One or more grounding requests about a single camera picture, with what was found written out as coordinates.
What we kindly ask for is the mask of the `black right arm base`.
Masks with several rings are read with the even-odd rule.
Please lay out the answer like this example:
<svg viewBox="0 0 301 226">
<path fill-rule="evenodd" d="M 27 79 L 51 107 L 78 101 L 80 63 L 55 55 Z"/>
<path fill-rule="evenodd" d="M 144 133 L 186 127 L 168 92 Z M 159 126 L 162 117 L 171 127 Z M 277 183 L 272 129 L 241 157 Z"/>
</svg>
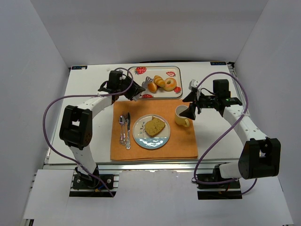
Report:
<svg viewBox="0 0 301 226">
<path fill-rule="evenodd" d="M 219 165 L 215 165 L 212 173 L 198 173 L 197 179 L 206 183 L 222 182 L 222 184 L 202 184 L 195 178 L 191 182 L 197 185 L 197 195 L 199 200 L 238 200 L 242 199 L 240 182 L 233 181 L 225 183 L 226 180 L 221 177 Z"/>
</svg>

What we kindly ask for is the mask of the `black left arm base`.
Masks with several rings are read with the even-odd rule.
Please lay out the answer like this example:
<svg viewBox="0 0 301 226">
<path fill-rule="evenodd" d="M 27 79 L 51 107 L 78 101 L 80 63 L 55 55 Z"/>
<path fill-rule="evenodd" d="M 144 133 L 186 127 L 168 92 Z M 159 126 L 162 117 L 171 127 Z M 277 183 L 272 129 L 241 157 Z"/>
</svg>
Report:
<svg viewBox="0 0 301 226">
<path fill-rule="evenodd" d="M 108 172 L 97 174 L 96 171 L 95 174 L 103 183 L 93 177 L 81 175 L 76 168 L 73 173 L 69 196 L 112 198 L 117 192 L 119 175 Z"/>
</svg>

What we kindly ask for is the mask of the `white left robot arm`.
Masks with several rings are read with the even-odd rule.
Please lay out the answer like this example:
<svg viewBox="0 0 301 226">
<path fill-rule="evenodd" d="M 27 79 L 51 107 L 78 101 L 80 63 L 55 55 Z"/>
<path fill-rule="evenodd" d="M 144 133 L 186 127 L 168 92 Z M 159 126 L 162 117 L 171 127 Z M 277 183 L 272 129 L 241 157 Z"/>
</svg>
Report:
<svg viewBox="0 0 301 226">
<path fill-rule="evenodd" d="M 136 101 L 145 91 L 134 81 L 132 73 L 125 68 L 110 71 L 95 96 L 76 106 L 64 109 L 59 137 L 71 149 L 77 163 L 76 172 L 91 180 L 97 176 L 97 164 L 92 157 L 89 144 L 93 135 L 93 118 L 106 107 L 113 105 L 120 96 Z"/>
</svg>

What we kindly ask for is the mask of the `speckled toast bread slice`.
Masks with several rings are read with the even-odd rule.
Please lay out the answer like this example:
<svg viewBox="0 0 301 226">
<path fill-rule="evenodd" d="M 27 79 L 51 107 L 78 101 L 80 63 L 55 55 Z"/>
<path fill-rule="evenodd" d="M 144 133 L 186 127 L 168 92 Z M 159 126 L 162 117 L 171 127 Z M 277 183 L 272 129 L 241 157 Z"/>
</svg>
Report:
<svg viewBox="0 0 301 226">
<path fill-rule="evenodd" d="M 145 132 L 150 136 L 154 137 L 158 135 L 164 128 L 166 124 L 161 119 L 152 116 L 152 119 L 145 124 Z"/>
</svg>

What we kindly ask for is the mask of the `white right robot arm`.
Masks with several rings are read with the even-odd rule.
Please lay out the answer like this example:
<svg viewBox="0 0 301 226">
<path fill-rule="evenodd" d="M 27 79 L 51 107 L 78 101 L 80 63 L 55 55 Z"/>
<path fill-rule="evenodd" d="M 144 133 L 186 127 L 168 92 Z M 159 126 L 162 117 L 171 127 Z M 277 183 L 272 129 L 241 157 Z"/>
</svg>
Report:
<svg viewBox="0 0 301 226">
<path fill-rule="evenodd" d="M 210 96 L 202 93 L 197 80 L 191 80 L 189 89 L 190 93 L 183 100 L 189 103 L 189 107 L 180 116 L 195 120 L 196 114 L 202 109 L 215 109 L 233 127 L 244 146 L 237 162 L 223 163 L 217 167 L 215 182 L 274 177 L 279 174 L 280 141 L 261 132 L 246 115 L 242 102 L 231 96 L 227 79 L 214 80 Z"/>
</svg>

